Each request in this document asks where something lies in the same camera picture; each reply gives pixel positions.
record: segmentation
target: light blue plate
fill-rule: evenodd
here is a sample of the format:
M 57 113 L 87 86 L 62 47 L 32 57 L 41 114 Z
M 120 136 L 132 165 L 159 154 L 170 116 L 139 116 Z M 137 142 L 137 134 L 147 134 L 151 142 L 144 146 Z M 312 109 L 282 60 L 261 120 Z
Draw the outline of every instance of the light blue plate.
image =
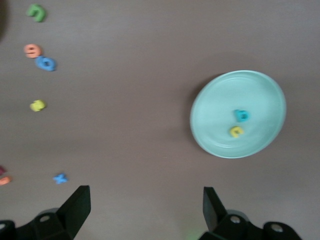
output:
M 249 113 L 237 122 L 235 110 Z M 268 146 L 286 117 L 286 100 L 269 76 L 250 70 L 232 71 L 209 82 L 196 97 L 190 115 L 192 134 L 208 153 L 228 159 L 250 156 Z M 244 133 L 232 137 L 230 129 Z

